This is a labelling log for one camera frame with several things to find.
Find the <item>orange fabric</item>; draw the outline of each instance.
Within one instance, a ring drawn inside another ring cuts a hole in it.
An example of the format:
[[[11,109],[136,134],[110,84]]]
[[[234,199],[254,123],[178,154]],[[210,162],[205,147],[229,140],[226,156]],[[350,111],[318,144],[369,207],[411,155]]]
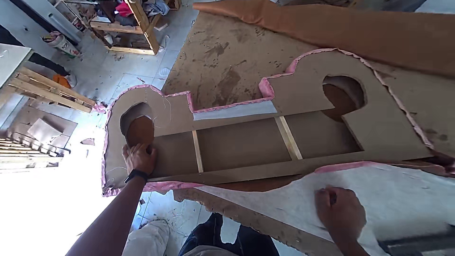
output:
[[[331,5],[278,6],[269,0],[194,3],[319,47],[455,77],[455,15],[364,11]]]
[[[68,80],[67,80],[64,76],[62,76],[62,75],[56,74],[56,75],[54,75],[54,76],[52,77],[52,80],[53,80],[54,82],[57,82],[57,83],[59,83],[59,84],[65,86],[65,87],[68,88],[68,89],[71,89],[71,86],[70,86],[70,84],[68,83]]]

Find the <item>wooden slat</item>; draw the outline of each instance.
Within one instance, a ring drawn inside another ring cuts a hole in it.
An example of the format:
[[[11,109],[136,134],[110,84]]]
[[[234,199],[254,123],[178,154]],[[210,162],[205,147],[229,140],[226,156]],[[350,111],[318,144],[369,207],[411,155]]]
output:
[[[65,86],[47,78],[47,77],[44,77],[36,72],[33,72],[32,70],[28,69],[28,68],[25,68],[25,67],[21,67],[19,69],[19,72],[23,75],[26,75],[26,76],[29,76],[31,79],[33,80],[36,80],[40,83],[43,83],[45,85],[48,85],[49,87],[51,88],[54,88],[54,89],[57,89],[61,92],[64,92],[65,94],[71,96],[71,97],[74,97],[76,99],[80,99],[82,100],[83,102],[93,106],[95,104],[95,101],[83,96],[83,95],[80,95],[78,94],[77,92],[71,90],[71,89],[68,89],[66,88]]]
[[[0,154],[42,154],[38,150],[23,150],[23,149],[0,149]]]
[[[11,149],[11,150],[33,150],[32,148],[26,148],[22,145],[17,145],[15,147],[6,147],[6,146],[0,146],[0,149]]]
[[[18,143],[27,145],[29,147],[37,146],[41,150],[46,150],[47,154],[50,154],[51,156],[56,156],[57,154],[62,154],[63,155],[66,152],[68,152],[67,150],[64,150],[64,149],[61,149],[61,148],[57,148],[57,147],[54,147],[52,145],[43,144],[43,143],[39,142],[38,140],[36,140],[34,138],[28,137],[28,136],[23,135],[23,134],[18,133],[18,132],[14,132],[12,134],[12,139],[14,141],[18,142]]]
[[[15,88],[8,85],[4,85],[0,88],[0,108],[8,102],[14,92]]]
[[[58,163],[61,162],[63,157],[21,157],[21,156],[2,156],[0,157],[0,164],[9,163]]]
[[[7,142],[3,142],[3,141],[0,142],[0,146],[2,146],[2,147],[23,147],[21,144],[7,143]]]
[[[99,21],[91,21],[90,26],[92,28],[103,30],[103,31],[115,31],[115,32],[124,32],[124,33],[133,33],[133,34],[144,34],[141,27],[139,26],[122,26],[118,21],[114,23],[106,23]]]
[[[53,94],[53,93],[51,93],[49,91],[37,88],[36,86],[31,85],[29,83],[26,83],[26,82],[24,82],[22,80],[19,80],[17,78],[13,78],[11,80],[11,82],[10,82],[10,85],[12,85],[14,87],[17,87],[17,88],[20,88],[20,89],[22,89],[24,91],[28,91],[28,92],[37,94],[39,96],[43,96],[43,97],[45,97],[47,99],[50,99],[52,101],[61,103],[63,105],[69,106],[71,108],[74,108],[74,109],[77,109],[77,110],[80,110],[80,111],[84,111],[84,112],[87,112],[87,113],[90,113],[90,111],[91,111],[91,108],[87,108],[85,106],[77,104],[74,101],[71,101],[69,99],[65,99],[62,96],[59,96],[59,95]]]
[[[39,153],[39,154],[21,154],[21,153],[0,153],[0,157],[4,156],[21,156],[21,157],[51,157],[50,155]]]
[[[291,156],[292,160],[300,160],[302,158],[302,154],[298,149],[297,143],[295,143],[294,136],[292,136],[291,130],[289,129],[288,123],[283,116],[275,117],[275,121],[277,123],[278,129],[280,130],[281,137],[283,138],[284,144],[288,149],[289,155]]]
[[[145,14],[144,9],[141,6],[141,2],[138,0],[135,0],[134,3],[132,3],[131,0],[126,0],[125,2],[133,12],[137,24],[142,29],[142,31],[147,30],[149,22],[147,15]]]
[[[111,48],[106,47],[106,48],[109,49],[110,51],[155,55],[155,52],[153,50],[136,49],[136,48],[119,47],[119,46],[113,46]]]
[[[157,54],[158,50],[160,49],[160,44],[157,41],[157,37],[155,36],[155,32],[153,32],[153,26],[150,26],[144,33],[147,42],[150,44],[152,51]]]
[[[201,150],[199,148],[199,140],[197,139],[196,131],[193,131],[193,142],[194,142],[194,150],[196,151],[197,170],[200,173],[202,173],[202,172],[204,172],[204,168],[202,167]]]
[[[27,82],[27,83],[29,83],[29,84],[32,84],[32,85],[34,85],[34,86],[36,86],[36,87],[38,87],[38,88],[41,88],[41,89],[44,89],[44,90],[47,90],[47,91],[49,91],[49,90],[52,88],[52,87],[50,87],[50,86],[48,86],[48,85],[45,85],[45,84],[43,84],[43,83],[41,83],[41,82],[38,82],[38,81],[36,81],[36,80],[33,80],[33,79],[31,79],[29,76],[26,76],[26,75],[24,75],[24,74],[20,74],[20,73],[17,74],[17,78],[18,78],[19,80],[22,80],[22,81],[24,81],[24,82]]]

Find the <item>jeans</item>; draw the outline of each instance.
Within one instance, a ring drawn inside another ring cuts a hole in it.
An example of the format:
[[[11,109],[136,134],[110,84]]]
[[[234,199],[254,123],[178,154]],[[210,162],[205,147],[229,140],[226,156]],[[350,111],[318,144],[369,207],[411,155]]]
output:
[[[215,246],[230,251],[239,256],[279,256],[270,236],[259,234],[250,227],[240,225],[237,239],[233,244],[221,242],[221,214],[212,213],[210,218],[191,232],[178,253],[178,256],[191,251],[196,246]]]
[[[15,45],[15,46],[24,46],[21,42],[19,42],[6,28],[0,25],[0,43],[8,44],[8,45]],[[39,55],[38,53],[33,53],[29,59],[29,61],[36,63],[41,66],[45,66],[47,68],[52,69],[55,73],[60,74],[62,76],[68,76],[69,73],[64,69],[64,67],[55,64],[54,62],[50,61],[47,58]]]

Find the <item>shoe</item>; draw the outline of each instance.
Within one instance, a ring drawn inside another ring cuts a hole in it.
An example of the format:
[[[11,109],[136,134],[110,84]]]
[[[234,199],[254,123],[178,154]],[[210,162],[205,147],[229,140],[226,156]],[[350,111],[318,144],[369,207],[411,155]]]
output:
[[[72,88],[74,88],[77,85],[77,79],[75,75],[68,75],[65,78]]]

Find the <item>debris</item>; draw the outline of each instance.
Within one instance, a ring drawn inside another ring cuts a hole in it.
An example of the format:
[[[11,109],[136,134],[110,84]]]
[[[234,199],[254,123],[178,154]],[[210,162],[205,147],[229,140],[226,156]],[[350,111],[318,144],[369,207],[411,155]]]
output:
[[[94,146],[95,145],[95,139],[94,138],[86,138],[86,139],[81,141],[81,144]]]

